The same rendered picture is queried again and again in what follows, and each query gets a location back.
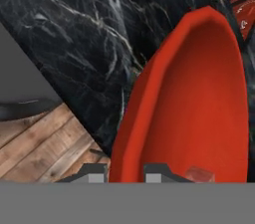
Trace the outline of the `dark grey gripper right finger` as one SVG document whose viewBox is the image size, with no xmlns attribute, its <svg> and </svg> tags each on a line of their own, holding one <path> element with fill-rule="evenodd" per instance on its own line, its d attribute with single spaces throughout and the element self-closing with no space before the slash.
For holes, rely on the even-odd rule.
<svg viewBox="0 0 255 224">
<path fill-rule="evenodd" d="M 145 183 L 184 182 L 190 180 L 173 173 L 166 163 L 147 163 L 143 166 L 143 181 Z"/>
</svg>

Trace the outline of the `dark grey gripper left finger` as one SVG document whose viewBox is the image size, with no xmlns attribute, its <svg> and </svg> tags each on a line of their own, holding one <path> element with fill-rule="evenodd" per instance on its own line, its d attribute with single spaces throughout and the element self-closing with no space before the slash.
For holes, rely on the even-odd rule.
<svg viewBox="0 0 255 224">
<path fill-rule="evenodd" d="M 60 179 L 61 183 L 106 183 L 108 181 L 108 166 L 105 163 L 87 163 L 70 176 Z"/>
</svg>

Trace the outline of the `clear ice cube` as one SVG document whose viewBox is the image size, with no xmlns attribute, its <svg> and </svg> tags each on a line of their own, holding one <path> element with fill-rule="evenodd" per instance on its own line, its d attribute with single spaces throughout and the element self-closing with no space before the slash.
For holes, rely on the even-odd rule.
<svg viewBox="0 0 255 224">
<path fill-rule="evenodd" d="M 213 172 L 195 166 L 190 167 L 186 171 L 185 177 L 195 183 L 211 183 L 215 181 Z"/>
</svg>

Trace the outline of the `red bowl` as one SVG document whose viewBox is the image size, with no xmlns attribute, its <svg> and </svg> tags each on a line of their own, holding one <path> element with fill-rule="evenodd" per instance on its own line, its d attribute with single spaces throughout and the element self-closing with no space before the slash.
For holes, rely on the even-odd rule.
<svg viewBox="0 0 255 224">
<path fill-rule="evenodd" d="M 185 14 L 131 92 L 112 151 L 110 180 L 141 182 L 152 164 L 179 176 L 244 182 L 248 100 L 242 57 L 226 18 Z"/>
</svg>

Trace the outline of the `grey cabinet front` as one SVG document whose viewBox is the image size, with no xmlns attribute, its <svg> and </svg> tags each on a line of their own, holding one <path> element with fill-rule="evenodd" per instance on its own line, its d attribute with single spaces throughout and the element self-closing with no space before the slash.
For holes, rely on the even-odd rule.
<svg viewBox="0 0 255 224">
<path fill-rule="evenodd" d="M 0 23 L 0 121 L 51 111 L 61 98 Z"/>
</svg>

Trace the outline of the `red appliance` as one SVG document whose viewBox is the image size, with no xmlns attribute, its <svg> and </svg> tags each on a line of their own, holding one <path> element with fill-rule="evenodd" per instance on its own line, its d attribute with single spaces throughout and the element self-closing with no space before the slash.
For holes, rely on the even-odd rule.
<svg viewBox="0 0 255 224">
<path fill-rule="evenodd" d="M 255 25 L 255 0 L 231 0 L 242 38 L 246 40 Z"/>
</svg>

